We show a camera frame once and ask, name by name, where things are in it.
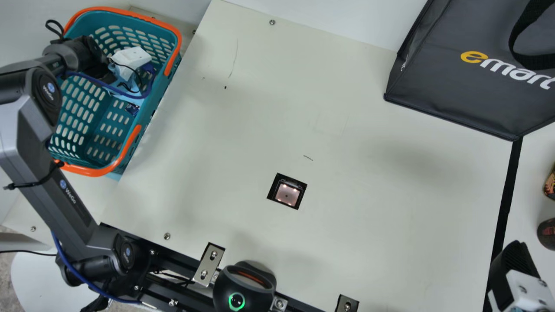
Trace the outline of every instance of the bag strap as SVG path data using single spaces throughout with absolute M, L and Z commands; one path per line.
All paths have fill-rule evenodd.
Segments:
M 509 49 L 513 57 L 525 68 L 532 71 L 555 68 L 555 53 L 535 56 L 524 55 L 514 51 L 514 43 L 518 36 L 534 23 L 553 3 L 555 3 L 555 0 L 530 0 L 514 25 L 509 37 Z

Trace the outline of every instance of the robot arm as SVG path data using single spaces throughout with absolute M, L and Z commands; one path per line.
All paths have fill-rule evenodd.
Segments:
M 554 312 L 555 300 L 540 279 L 525 243 L 514 241 L 492 262 L 488 299 L 493 312 Z

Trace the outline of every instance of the black shopping bag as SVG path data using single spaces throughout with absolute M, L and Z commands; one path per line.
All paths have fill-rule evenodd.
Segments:
M 385 99 L 506 140 L 555 121 L 555 0 L 428 0 Z

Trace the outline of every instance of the green light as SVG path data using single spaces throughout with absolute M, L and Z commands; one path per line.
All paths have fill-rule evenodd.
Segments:
M 236 296 L 236 295 L 241 296 L 241 306 L 238 307 L 238 308 L 233 306 L 233 304 L 231 303 L 231 301 L 233 300 L 233 297 Z M 229 295 L 228 303 L 229 303 L 229 308 L 231 309 L 231 311 L 237 312 L 245 306 L 245 297 L 241 293 L 232 293 L 231 295 Z

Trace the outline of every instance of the black dome camera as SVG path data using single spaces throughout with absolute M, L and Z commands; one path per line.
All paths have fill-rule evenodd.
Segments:
M 241 261 L 226 266 L 214 284 L 217 312 L 268 311 L 274 301 L 276 278 L 260 264 Z

